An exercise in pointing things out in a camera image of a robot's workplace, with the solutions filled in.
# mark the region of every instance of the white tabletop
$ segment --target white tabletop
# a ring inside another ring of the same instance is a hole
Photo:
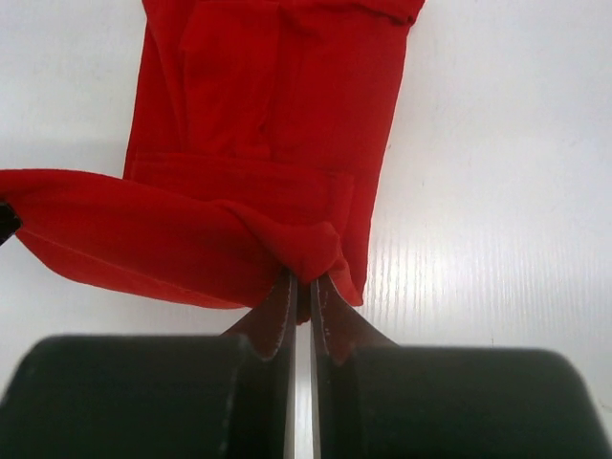
[[[361,312],[406,344],[557,350],[612,434],[610,24],[609,0],[429,0],[410,36]],[[138,0],[4,0],[0,168],[120,176],[143,27]],[[50,334],[217,333],[243,314],[79,285],[12,239],[0,250],[0,387]]]

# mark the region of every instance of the white surface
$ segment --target white surface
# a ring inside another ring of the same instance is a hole
[[[611,23],[610,0],[429,0],[410,38],[361,309],[400,342],[558,350],[609,432]],[[4,0],[0,167],[119,176],[143,26],[138,0]],[[212,333],[243,314],[78,285],[14,239],[0,251],[0,292],[0,387],[49,334]]]

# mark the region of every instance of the folded red garment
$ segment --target folded red garment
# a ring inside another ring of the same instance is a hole
[[[0,171],[21,241],[107,289],[255,306],[283,267],[361,304],[370,218],[424,0],[144,0],[123,180]]]

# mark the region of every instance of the red fabric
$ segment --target red fabric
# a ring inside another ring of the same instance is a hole
[[[124,180],[0,171],[22,242],[73,280],[254,306],[283,266],[361,304],[369,225],[424,0],[144,0]]]

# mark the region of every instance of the white background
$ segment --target white background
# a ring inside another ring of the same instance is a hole
[[[0,168],[120,176],[140,2],[0,3]],[[410,36],[361,311],[403,343],[558,350],[612,433],[610,24],[612,0],[429,0]],[[78,285],[12,239],[0,250],[0,387],[49,334],[216,333],[243,314]],[[308,385],[302,366],[302,457]]]

